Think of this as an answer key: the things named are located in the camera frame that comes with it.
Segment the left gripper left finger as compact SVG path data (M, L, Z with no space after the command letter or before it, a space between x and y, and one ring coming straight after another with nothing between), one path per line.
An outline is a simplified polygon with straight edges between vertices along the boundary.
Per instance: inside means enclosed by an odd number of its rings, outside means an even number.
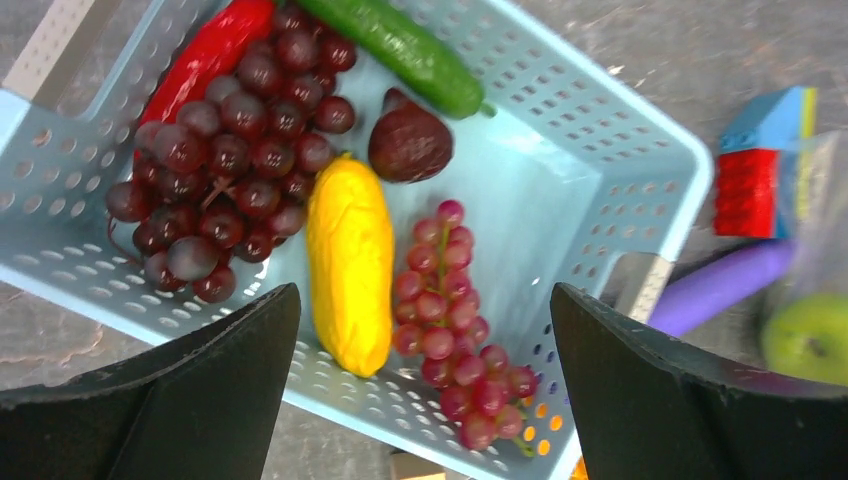
M1 394L5 479L257 479L295 350L297 287L57 385Z

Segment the green toy apple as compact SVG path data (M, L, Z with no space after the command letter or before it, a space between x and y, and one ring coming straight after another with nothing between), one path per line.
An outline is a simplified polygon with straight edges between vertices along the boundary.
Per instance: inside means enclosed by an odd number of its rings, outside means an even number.
M807 380L847 384L847 297L817 293L771 316L760 344L768 368Z

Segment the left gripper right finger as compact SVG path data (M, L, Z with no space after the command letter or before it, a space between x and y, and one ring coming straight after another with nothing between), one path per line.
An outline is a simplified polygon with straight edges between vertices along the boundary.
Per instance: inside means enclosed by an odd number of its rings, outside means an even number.
M553 330L592 479L843 479L847 391L729 360L577 288Z

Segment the clear orange zip bag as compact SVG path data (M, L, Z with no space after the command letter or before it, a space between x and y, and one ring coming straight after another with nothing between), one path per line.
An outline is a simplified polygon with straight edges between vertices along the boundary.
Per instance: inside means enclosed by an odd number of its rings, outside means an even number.
M847 132L820 134L803 151L811 155L808 212L794 231L789 269L766 297L759 343L768 319L790 303L817 293L847 297Z

